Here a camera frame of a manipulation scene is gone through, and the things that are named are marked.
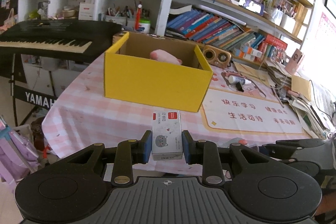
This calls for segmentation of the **orange white box upper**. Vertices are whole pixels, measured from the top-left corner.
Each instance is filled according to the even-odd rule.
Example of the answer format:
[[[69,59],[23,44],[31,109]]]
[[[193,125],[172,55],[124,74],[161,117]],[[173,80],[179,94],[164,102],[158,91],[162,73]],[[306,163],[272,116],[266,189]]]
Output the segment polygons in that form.
[[[263,53],[259,50],[256,50],[252,47],[249,46],[243,46],[241,47],[241,51],[244,52],[245,54],[254,56],[254,57],[262,57]]]

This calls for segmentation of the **kraft paper sheets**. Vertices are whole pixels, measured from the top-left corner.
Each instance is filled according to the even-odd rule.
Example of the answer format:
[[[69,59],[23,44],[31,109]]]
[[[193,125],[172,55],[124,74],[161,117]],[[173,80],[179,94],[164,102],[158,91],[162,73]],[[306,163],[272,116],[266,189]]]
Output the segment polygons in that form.
[[[248,77],[249,79],[258,81],[268,87],[271,87],[271,85],[273,85],[273,81],[269,77],[267,71],[254,69],[248,65],[240,64],[235,61],[234,61],[234,66],[241,75],[244,75]]]

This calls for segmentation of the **small white cat box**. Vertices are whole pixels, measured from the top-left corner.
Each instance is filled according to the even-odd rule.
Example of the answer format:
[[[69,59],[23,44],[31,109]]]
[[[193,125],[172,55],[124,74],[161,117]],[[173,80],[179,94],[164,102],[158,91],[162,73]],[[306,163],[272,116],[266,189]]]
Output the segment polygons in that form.
[[[178,110],[154,112],[152,133],[151,154],[154,161],[182,158],[182,126]]]

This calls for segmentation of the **pink checkered tablecloth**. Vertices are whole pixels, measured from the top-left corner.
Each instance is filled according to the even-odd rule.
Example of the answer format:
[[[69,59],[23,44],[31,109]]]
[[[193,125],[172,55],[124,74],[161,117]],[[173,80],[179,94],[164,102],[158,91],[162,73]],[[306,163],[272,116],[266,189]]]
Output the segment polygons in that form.
[[[127,139],[140,139],[151,129],[157,107],[104,97],[104,56],[99,56],[66,88],[42,123],[43,133],[58,157],[63,158],[93,143],[116,147]],[[303,131],[294,133],[254,133],[213,130],[203,110],[181,111],[181,123],[195,140],[223,145],[233,138],[262,145],[283,139],[307,139]]]

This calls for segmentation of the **messy paper stack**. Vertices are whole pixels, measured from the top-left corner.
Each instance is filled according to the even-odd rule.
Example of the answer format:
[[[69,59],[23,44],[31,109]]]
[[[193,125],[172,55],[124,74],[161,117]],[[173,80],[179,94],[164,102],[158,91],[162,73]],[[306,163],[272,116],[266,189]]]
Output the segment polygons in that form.
[[[335,96],[319,84],[311,85],[311,101],[291,90],[291,77],[284,65],[270,59],[262,62],[273,81],[272,87],[282,102],[286,102],[297,114],[304,131],[313,138],[335,137]]]

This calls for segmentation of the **black yamaha keyboard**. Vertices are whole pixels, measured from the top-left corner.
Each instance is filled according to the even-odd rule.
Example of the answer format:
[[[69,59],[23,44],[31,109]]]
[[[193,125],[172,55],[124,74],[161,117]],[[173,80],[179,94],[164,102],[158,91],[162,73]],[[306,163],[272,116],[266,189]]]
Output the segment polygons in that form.
[[[91,63],[122,26],[94,20],[30,20],[1,34],[1,55],[24,54]]]

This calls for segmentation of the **orange white box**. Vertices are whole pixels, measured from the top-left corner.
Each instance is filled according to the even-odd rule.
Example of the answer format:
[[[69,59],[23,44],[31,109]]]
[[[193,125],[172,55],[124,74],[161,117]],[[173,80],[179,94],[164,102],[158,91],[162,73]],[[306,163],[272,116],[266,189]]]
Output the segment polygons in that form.
[[[234,50],[234,55],[236,57],[240,57],[242,59],[249,60],[249,61],[254,61],[255,58],[256,58],[255,56],[250,55],[248,53],[244,53],[244,52],[242,52],[241,50],[238,50],[238,49]]]
[[[254,57],[262,57],[263,53],[259,50],[256,50],[252,47],[249,46],[243,46],[241,47],[241,51],[244,52],[245,54],[254,56]]]

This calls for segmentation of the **yellow cardboard box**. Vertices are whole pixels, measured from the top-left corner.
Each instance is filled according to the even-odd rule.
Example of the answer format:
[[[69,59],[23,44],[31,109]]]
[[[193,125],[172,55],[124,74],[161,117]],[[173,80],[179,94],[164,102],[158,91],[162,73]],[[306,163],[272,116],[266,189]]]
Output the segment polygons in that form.
[[[151,60],[164,50],[182,65]],[[177,39],[123,32],[104,53],[104,96],[116,100],[197,112],[213,70],[198,45]]]

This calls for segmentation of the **pink plush pig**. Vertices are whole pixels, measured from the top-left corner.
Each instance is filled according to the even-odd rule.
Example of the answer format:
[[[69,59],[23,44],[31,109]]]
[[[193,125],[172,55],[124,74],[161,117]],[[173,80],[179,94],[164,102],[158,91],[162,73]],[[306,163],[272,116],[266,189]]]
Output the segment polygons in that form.
[[[182,61],[180,59],[177,59],[175,56],[164,50],[154,50],[150,53],[149,57],[151,60],[159,62],[182,65]]]

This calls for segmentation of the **orange white box lower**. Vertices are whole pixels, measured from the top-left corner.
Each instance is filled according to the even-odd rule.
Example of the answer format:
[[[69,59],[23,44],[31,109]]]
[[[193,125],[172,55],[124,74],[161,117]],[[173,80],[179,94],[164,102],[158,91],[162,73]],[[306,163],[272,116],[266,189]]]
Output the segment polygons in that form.
[[[254,61],[255,58],[256,58],[255,56],[250,55],[248,53],[244,53],[244,52],[242,52],[241,50],[238,50],[238,49],[234,50],[234,55],[236,57],[240,57],[242,59],[249,60],[249,61]]]

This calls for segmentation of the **purple grey toy truck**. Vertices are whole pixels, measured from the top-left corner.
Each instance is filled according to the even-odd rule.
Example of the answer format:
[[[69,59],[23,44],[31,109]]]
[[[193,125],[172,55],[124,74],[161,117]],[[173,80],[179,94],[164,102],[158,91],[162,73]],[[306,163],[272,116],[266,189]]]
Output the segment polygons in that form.
[[[248,144],[248,142],[245,139],[242,139],[242,138],[233,138],[233,139],[225,142],[223,144],[223,147],[224,148],[228,148],[233,143],[239,143],[239,144],[242,144],[242,145],[247,145]]]

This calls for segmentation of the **printed desk mat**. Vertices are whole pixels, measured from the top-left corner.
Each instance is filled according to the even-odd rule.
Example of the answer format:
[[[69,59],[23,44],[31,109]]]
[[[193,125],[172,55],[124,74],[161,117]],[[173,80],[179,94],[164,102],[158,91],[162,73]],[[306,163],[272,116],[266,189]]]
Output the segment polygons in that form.
[[[282,105],[267,86],[248,80],[242,91],[229,82],[239,74],[214,68],[204,97],[201,115],[205,126],[213,131],[251,134],[304,133],[297,114]]]

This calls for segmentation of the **black binder clip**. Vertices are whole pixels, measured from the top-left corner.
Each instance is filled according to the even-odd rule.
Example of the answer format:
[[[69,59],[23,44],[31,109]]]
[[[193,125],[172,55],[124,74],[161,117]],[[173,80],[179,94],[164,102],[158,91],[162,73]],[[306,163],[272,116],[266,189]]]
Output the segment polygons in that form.
[[[240,82],[236,83],[236,88],[237,88],[238,91],[244,92],[243,86]]]

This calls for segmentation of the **wooden pencil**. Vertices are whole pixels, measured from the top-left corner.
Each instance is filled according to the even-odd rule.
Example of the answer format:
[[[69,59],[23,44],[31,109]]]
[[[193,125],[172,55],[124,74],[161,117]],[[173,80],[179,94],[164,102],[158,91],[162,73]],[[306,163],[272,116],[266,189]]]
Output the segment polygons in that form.
[[[274,96],[277,98],[279,104],[281,105],[281,107],[284,108],[284,105],[283,105],[280,97],[277,95],[276,89],[274,87],[271,87],[271,89],[272,89],[272,92],[273,92]]]

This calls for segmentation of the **brown paper envelope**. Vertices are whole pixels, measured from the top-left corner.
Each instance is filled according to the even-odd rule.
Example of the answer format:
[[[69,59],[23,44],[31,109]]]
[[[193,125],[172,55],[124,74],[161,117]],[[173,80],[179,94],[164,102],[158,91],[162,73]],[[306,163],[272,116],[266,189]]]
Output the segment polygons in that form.
[[[311,85],[310,81],[299,76],[291,77],[291,90],[304,96],[308,101],[311,101]]]

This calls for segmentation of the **smartphone on shelf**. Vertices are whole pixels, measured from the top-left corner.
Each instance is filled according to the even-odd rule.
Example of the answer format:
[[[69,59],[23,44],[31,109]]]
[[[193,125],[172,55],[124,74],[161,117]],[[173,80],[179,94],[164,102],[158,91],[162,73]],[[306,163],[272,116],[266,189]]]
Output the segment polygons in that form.
[[[253,0],[239,0],[239,6],[260,16],[264,14],[264,5]]]

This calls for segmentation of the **white spray bottle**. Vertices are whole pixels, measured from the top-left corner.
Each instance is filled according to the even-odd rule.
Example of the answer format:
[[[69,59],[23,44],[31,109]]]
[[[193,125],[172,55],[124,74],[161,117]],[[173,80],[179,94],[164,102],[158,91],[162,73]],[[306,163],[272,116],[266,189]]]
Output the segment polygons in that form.
[[[231,84],[231,85],[236,85],[238,83],[240,83],[241,85],[249,85],[251,84],[252,82],[248,79],[245,79],[245,78],[242,78],[242,77],[239,77],[239,76],[229,76],[228,77],[228,82]]]

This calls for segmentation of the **brown retro radio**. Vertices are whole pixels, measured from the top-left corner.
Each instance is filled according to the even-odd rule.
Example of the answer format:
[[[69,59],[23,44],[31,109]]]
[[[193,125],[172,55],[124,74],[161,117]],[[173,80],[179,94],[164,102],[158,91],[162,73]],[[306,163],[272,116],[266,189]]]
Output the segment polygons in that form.
[[[226,69],[230,66],[232,56],[228,51],[206,45],[203,47],[202,53],[209,65],[213,65],[221,69]]]

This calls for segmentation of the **row of leaning books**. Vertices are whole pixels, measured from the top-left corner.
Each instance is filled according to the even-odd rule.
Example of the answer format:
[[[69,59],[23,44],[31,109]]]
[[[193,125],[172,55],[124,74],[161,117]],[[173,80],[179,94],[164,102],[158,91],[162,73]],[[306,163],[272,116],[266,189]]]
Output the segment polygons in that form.
[[[255,58],[257,62],[267,58],[282,60],[288,47],[286,42],[265,31],[245,27],[219,14],[195,8],[171,15],[166,35],[217,47],[233,56],[235,49],[249,46],[262,52],[262,57]]]

